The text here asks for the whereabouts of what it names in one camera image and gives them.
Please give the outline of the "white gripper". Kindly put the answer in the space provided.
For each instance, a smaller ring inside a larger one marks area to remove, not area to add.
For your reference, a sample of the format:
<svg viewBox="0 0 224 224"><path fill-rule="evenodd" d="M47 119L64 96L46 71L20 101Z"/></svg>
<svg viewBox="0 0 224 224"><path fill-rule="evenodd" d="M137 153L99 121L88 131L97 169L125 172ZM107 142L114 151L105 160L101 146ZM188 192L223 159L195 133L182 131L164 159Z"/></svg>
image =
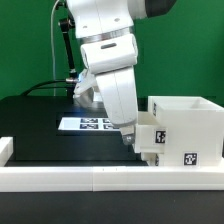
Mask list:
<svg viewBox="0 0 224 224"><path fill-rule="evenodd" d="M120 129L125 145L134 144L138 106L133 67L97 75L96 81L110 122Z"/></svg>

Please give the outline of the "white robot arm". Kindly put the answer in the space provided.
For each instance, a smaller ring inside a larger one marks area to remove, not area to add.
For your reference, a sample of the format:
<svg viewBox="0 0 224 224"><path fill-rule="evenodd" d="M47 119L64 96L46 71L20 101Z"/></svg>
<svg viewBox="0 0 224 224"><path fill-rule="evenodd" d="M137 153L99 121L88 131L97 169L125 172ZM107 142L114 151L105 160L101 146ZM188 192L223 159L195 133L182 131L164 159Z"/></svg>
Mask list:
<svg viewBox="0 0 224 224"><path fill-rule="evenodd" d="M138 120L134 21L164 15L176 1L66 0L85 66L75 98L91 102L98 92L110 122L120 130L126 145L135 142Z"/></svg>

